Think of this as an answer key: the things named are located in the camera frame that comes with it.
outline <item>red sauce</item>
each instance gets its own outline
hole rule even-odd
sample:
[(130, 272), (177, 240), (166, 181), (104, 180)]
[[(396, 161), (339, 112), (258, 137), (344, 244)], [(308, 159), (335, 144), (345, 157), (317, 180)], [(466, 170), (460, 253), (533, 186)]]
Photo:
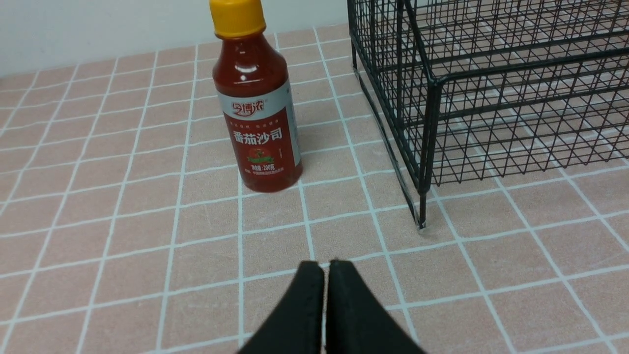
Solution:
[(213, 77), (245, 186), (275, 192), (303, 171), (286, 60), (260, 33), (222, 38)]

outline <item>wire mesh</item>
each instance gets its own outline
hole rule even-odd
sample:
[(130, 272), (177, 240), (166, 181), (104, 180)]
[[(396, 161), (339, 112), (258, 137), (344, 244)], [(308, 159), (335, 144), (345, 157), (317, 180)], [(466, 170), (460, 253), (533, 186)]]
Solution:
[(420, 194), (629, 157), (629, 3), (348, 0)]

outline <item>white wall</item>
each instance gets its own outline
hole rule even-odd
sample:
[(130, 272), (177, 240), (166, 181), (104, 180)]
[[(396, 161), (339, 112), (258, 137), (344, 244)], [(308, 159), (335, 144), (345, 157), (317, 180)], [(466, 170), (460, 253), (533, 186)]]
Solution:
[[(262, 0), (267, 31), (347, 21), (345, 0)], [(0, 77), (216, 40), (208, 0), (0, 0)]]

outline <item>basket leg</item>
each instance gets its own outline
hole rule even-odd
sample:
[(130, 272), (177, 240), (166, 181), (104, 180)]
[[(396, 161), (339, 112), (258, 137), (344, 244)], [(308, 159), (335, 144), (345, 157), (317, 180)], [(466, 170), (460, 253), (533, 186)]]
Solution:
[(421, 229), (426, 227), (426, 199), (428, 197), (427, 193), (420, 194), (420, 209), (419, 209), (419, 223), (418, 227)]
[(353, 41), (350, 42), (352, 43), (352, 68), (354, 69), (354, 71), (358, 71), (358, 62), (356, 61), (356, 47), (354, 47)]

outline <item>yellow bottle cap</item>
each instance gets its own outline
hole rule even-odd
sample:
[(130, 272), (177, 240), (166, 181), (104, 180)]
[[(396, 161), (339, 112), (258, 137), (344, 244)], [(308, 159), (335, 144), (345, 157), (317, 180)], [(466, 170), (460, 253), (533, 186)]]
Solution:
[(242, 38), (267, 28), (261, 0), (209, 0), (209, 10), (220, 38)]

